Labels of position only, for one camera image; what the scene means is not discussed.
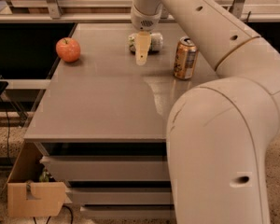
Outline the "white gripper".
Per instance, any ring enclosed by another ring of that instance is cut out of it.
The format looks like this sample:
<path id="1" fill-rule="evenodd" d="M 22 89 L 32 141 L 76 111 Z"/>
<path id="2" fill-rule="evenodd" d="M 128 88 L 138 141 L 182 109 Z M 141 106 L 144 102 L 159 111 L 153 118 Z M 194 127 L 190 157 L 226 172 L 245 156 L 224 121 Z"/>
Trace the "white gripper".
<path id="1" fill-rule="evenodd" d="M 150 48 L 152 31 L 161 18 L 161 7 L 152 15 L 140 12 L 136 6 L 131 9 L 131 22 L 135 29 L 142 31 L 136 34 L 134 39 L 135 59 L 138 65 L 144 65 L 147 62 L 147 55 Z"/>

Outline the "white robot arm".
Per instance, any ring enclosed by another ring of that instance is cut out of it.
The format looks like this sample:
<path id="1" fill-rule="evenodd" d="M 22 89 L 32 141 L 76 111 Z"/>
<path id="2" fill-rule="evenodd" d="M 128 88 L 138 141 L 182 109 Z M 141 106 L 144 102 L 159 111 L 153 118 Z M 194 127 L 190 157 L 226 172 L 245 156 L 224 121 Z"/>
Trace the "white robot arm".
<path id="1" fill-rule="evenodd" d="M 270 224 L 265 155 L 280 134 L 280 54 L 213 0 L 133 0 L 151 30 L 167 9 L 218 78 L 186 91 L 167 122 L 177 224 Z"/>

